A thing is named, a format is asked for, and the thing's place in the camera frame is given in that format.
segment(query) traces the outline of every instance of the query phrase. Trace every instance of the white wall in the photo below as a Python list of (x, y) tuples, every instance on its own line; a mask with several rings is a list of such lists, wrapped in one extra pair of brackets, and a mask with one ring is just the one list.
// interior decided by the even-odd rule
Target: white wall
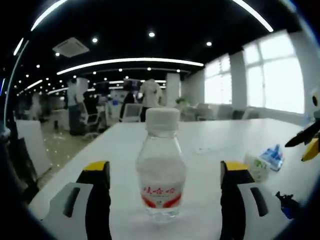
[(205, 70), (202, 69), (181, 82), (181, 95), (191, 105), (205, 102)]
[[(290, 38), (300, 62), (304, 84), (305, 113), (313, 114), (315, 107), (312, 103), (311, 92), (320, 84), (320, 59), (318, 47), (304, 32), (290, 33)], [(244, 109), (247, 106), (246, 68), (243, 52), (230, 55), (232, 75), (232, 105), (235, 109)], [(181, 85), (182, 96), (190, 104), (204, 103), (205, 101), (205, 71), (204, 69), (187, 77)], [(267, 108), (257, 108), (262, 118), (271, 118), (280, 121), (305, 125), (303, 114), (279, 111)]]

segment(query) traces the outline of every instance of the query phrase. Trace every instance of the white column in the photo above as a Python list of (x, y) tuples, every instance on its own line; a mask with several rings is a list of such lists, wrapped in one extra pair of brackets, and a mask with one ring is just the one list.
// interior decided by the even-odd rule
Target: white column
[(168, 73), (166, 75), (166, 106), (173, 108), (179, 98), (180, 74)]
[(247, 79), (244, 55), (239, 51), (230, 55), (232, 77), (232, 106), (237, 110), (247, 107)]

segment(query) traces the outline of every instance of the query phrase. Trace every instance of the ceiling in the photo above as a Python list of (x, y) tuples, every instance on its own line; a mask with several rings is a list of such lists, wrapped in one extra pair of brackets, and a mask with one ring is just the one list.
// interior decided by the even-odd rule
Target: ceiling
[[(2, 77), (10, 78), (22, 50), (13, 56), (20, 39), (24, 38), (22, 46), (29, 40), (13, 78), (15, 95), (39, 80), (43, 80), (42, 83), (32, 90), (60, 89), (74, 75), (89, 79), (89, 87), (105, 78), (118, 81), (126, 76), (139, 80), (164, 80), (167, 73), (176, 73), (177, 70), (183, 79), (202, 67), (139, 61), (89, 66), (61, 75), (57, 72), (82, 64), (123, 58), (164, 58), (206, 64), (223, 54), (240, 51), (244, 44), (269, 34), (260, 22), (231, 0), (193, 0), (183, 5), (176, 0), (163, 0), (157, 4), (141, 0), (68, 0), (33, 31), (30, 29), (34, 21), (57, 0), (46, 4), (41, 4), (41, 0), (27, 2), (21, 3), (10, 19), (1, 19), (11, 22), (4, 31), (16, 29), (0, 49), (0, 63), (5, 69)], [(299, 30), (297, 21), (277, 0), (245, 2), (259, 12), (274, 31)], [(53, 48), (69, 38), (76, 38), (89, 51), (73, 57), (56, 56)], [(212, 42), (212, 46), (207, 46), (207, 42)]]

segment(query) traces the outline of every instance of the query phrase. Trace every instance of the floor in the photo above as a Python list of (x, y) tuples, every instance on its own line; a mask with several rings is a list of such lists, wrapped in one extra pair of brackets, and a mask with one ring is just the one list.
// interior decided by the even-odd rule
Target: floor
[[(58, 130), (54, 129), (55, 120), (59, 120), (58, 112), (52, 113), (48, 121), (41, 124), (44, 146), (52, 167), (38, 180), (40, 189), (77, 153), (94, 140), (93, 138), (84, 139), (82, 136), (71, 136), (61, 125)], [(109, 123), (112, 126), (117, 123), (117, 120), (111, 119)]]

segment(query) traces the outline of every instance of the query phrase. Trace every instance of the window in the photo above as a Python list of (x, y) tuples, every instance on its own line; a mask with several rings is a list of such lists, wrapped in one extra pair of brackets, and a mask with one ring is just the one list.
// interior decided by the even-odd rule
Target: window
[(204, 101), (207, 104), (232, 103), (232, 77), (229, 55), (205, 66)]
[(305, 112), (303, 76), (287, 32), (245, 46), (244, 61), (248, 106)]

